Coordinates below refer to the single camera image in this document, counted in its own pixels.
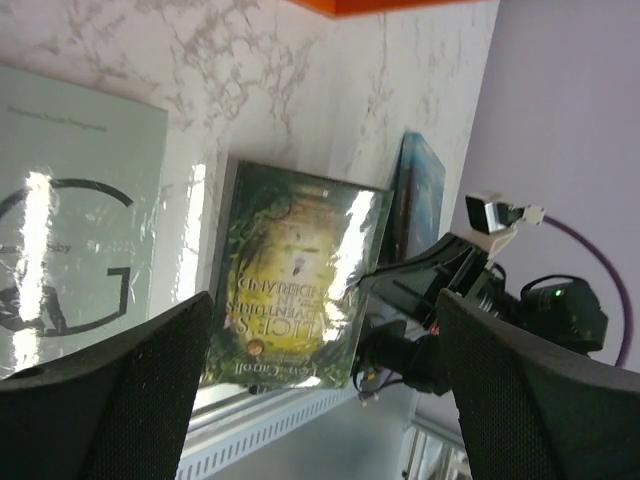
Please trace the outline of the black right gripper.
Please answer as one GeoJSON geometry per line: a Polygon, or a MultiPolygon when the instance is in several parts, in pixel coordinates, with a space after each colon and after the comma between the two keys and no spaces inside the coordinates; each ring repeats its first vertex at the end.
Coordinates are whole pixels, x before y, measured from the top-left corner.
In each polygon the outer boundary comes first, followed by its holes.
{"type": "Polygon", "coordinates": [[[365,275],[359,286],[422,325],[436,321],[436,302],[443,289],[501,320],[513,320],[518,303],[506,291],[504,268],[477,245],[452,233],[418,256],[365,275]]]}

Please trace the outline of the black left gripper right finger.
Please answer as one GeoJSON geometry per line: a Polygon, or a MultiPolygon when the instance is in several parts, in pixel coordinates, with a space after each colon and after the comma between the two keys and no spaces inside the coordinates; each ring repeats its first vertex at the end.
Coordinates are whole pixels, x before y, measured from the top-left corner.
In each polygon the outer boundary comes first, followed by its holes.
{"type": "Polygon", "coordinates": [[[475,479],[636,479],[639,375],[443,290],[439,338],[475,479]]]}

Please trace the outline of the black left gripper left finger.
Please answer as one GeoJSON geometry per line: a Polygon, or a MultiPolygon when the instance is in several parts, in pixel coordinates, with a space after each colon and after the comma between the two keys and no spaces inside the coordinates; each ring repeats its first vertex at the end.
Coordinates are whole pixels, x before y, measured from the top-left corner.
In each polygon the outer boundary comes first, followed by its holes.
{"type": "Polygon", "coordinates": [[[1,382],[4,479],[173,479],[213,327],[201,292],[1,382]]]}

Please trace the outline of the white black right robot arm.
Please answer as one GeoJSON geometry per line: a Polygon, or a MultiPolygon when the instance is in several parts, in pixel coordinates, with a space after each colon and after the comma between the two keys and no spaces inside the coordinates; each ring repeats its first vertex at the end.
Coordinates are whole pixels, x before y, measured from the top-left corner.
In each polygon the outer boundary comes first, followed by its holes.
{"type": "Polygon", "coordinates": [[[427,329],[437,328],[436,300],[448,289],[481,310],[578,354],[604,347],[608,317],[587,281],[548,275],[506,290],[506,272],[479,246],[445,234],[422,254],[368,274],[359,286],[427,329]]]}

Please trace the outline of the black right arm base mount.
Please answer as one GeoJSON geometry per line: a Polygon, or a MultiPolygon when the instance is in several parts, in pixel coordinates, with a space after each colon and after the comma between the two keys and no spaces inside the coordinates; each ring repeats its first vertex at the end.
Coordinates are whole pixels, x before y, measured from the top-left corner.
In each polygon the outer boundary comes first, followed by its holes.
{"type": "Polygon", "coordinates": [[[437,396],[449,392],[435,307],[412,316],[375,300],[364,317],[352,383],[361,402],[398,384],[437,396]]]}

